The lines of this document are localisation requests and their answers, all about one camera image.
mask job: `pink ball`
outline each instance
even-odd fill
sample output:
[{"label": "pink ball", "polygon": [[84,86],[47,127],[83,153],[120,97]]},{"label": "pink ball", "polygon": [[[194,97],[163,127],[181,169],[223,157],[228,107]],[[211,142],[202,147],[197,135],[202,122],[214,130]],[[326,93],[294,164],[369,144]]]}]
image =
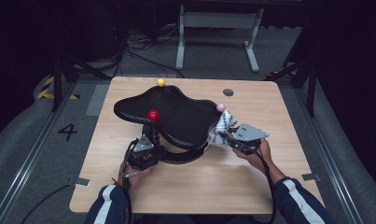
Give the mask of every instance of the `pink ball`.
[{"label": "pink ball", "polygon": [[219,104],[216,106],[216,110],[219,112],[223,112],[226,109],[226,106],[224,104]]}]

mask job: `striped sleeve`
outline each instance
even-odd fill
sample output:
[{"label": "striped sleeve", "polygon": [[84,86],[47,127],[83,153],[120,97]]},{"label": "striped sleeve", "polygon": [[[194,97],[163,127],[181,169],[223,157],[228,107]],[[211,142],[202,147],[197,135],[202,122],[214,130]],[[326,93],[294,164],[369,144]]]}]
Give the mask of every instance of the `striped sleeve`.
[{"label": "striped sleeve", "polygon": [[86,216],[86,224],[125,223],[127,199],[117,185],[103,187]]},{"label": "striped sleeve", "polygon": [[287,223],[335,223],[327,209],[297,179],[286,177],[278,181],[274,198]]}]

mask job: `black curved object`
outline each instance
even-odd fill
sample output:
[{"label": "black curved object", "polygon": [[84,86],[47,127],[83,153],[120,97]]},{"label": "black curved object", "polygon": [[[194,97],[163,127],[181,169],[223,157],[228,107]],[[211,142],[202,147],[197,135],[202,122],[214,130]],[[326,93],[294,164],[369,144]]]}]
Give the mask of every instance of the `black curved object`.
[{"label": "black curved object", "polygon": [[186,150],[203,149],[209,131],[222,115],[214,102],[190,99],[176,86],[155,86],[114,106],[121,119],[142,124],[150,123],[146,117],[149,110],[159,111],[155,126],[164,139]]}]

